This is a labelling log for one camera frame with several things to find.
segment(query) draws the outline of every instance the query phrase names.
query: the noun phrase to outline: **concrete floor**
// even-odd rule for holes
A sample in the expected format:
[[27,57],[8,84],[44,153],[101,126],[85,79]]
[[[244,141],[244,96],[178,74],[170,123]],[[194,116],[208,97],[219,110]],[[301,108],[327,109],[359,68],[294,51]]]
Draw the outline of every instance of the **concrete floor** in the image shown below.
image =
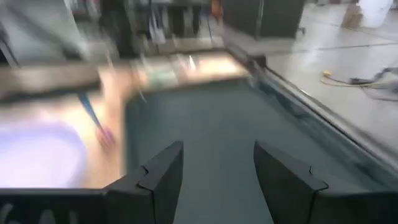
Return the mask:
[[323,70],[331,71],[334,78],[348,80],[371,78],[386,66],[398,67],[398,11],[390,11],[378,29],[355,30],[340,27],[345,11],[346,5],[307,5],[300,24],[307,28],[307,34],[298,35],[295,40],[255,41],[228,27],[215,27],[214,32],[250,54],[265,54],[268,66],[366,136],[383,143],[389,154],[398,156],[398,103],[370,99],[360,88],[320,82]]

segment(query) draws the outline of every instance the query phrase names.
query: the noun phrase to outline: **white container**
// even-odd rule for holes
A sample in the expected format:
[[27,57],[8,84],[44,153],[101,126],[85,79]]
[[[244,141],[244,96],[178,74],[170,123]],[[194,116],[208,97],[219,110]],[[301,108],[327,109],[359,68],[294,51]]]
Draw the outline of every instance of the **white container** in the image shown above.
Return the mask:
[[360,0],[363,13],[361,27],[380,27],[393,3],[394,0]]

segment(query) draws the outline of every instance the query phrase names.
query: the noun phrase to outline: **white bin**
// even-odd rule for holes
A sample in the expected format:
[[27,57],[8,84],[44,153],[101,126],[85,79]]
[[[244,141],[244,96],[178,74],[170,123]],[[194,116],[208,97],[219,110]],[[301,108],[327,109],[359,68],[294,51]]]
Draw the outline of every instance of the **white bin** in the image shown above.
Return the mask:
[[394,0],[360,0],[363,13],[361,27],[380,27],[393,3]]

